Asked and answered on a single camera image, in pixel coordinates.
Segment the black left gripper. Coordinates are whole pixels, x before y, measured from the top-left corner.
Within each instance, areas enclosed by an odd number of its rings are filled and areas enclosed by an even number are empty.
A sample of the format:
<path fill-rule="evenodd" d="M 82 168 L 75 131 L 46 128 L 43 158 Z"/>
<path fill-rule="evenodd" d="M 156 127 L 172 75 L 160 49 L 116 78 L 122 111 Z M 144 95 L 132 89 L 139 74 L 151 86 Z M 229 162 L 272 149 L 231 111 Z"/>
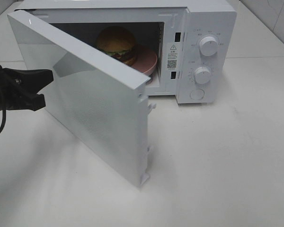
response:
<path fill-rule="evenodd" d="M 16 94 L 8 78 L 10 78 L 12 82 L 15 82 L 18 87 L 30 94 Z M 48 69 L 19 70 L 3 68 L 0 65 L 0 111 L 37 111 L 44 108 L 44 95 L 37 93 L 52 82 L 53 73 Z"/>

